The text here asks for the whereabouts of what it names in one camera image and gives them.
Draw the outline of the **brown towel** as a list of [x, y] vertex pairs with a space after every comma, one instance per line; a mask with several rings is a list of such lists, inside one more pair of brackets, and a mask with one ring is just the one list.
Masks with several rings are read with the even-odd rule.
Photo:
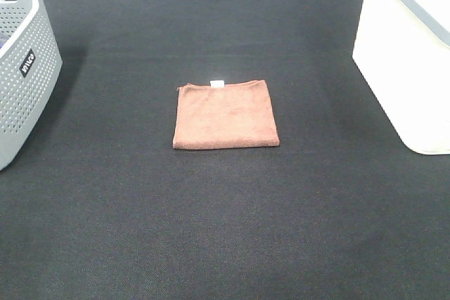
[[178, 88], [172, 141], [177, 150], [280, 145], [271, 98], [263, 79], [220, 87]]

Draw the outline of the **white plastic storage bin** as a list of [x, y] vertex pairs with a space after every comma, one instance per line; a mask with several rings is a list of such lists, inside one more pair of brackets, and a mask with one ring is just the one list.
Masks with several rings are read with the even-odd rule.
[[449, 154], [449, 0], [363, 0], [352, 57], [404, 145]]

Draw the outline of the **grey perforated laundry basket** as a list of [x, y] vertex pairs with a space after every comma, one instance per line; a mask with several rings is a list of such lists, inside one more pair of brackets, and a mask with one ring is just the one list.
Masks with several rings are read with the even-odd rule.
[[1, 1], [1, 168], [24, 145], [56, 85], [63, 61], [44, 0]]

